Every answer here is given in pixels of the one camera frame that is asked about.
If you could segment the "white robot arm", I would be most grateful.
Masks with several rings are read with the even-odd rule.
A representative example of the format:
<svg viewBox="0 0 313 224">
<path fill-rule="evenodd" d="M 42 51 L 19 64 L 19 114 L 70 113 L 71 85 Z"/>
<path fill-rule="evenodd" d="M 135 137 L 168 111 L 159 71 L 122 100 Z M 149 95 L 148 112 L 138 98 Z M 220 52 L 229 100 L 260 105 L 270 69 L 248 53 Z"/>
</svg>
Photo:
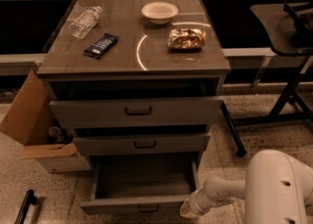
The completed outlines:
<svg viewBox="0 0 313 224">
<path fill-rule="evenodd" d="M 236 199 L 245 202 L 245 224 L 308 224 L 313 206 L 313 168 L 275 150 L 255 154 L 243 180 L 207 179 L 180 207 L 197 218 Z"/>
</svg>

